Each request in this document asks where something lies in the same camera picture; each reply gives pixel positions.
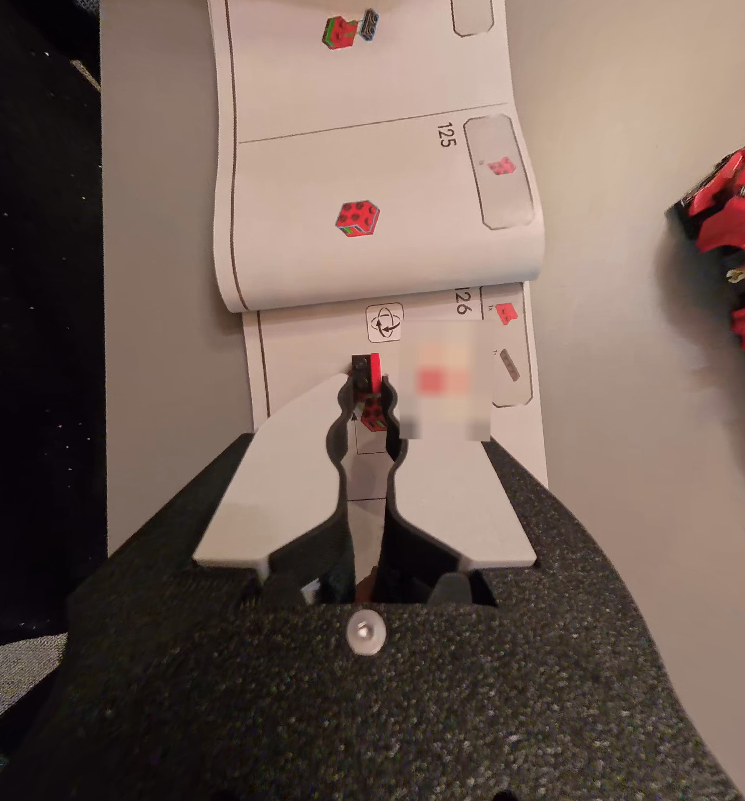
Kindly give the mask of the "red lego car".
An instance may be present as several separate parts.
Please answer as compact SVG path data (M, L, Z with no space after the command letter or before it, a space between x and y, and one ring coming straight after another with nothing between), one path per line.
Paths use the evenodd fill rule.
M733 151L667 209L685 239L730 288L730 330L745 352L745 147Z

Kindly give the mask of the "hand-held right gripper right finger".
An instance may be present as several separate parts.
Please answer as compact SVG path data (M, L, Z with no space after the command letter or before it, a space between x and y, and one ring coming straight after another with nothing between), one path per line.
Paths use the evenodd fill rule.
M471 573L534 566L537 554L490 459L490 451L502 447L493 439L406 439L387 376L381 403L393 463L379 567Z

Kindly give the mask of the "small red green lego assembly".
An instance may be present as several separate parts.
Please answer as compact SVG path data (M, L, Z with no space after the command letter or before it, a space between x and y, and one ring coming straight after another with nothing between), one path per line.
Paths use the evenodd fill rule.
M367 398L381 393L381 363L378 353L353 354L349 372L356 402L365 402Z

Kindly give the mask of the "lego instruction booklet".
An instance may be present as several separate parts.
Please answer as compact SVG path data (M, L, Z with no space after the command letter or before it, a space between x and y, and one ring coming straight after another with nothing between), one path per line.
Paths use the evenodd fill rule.
M242 315L255 431L425 321L490 335L491 439L546 481L530 281L543 211L506 2L209 2L214 258ZM356 402L347 512L386 503L387 421Z

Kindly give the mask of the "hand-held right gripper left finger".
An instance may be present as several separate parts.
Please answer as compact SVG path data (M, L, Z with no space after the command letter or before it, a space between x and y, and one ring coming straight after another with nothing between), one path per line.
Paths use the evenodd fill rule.
M268 575L298 540L347 513L353 408L351 378L338 373L261 424L194 551L199 566Z

